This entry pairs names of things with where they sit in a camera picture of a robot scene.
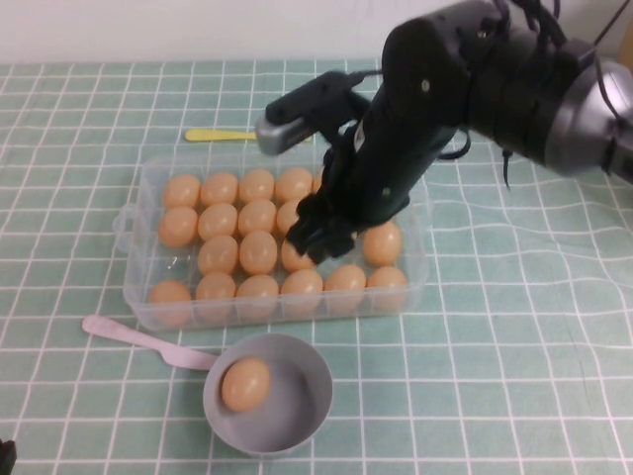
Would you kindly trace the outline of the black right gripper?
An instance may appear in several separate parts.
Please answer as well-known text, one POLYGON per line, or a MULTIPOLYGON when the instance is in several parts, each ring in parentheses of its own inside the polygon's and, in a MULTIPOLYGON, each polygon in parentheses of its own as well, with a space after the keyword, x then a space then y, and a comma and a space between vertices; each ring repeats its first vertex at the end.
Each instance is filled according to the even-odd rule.
POLYGON ((400 113, 377 93, 325 154, 317 196, 299 202, 286 241, 315 264, 344 256, 355 246, 354 229, 382 224, 407 206, 412 187, 457 131, 421 109, 400 113))

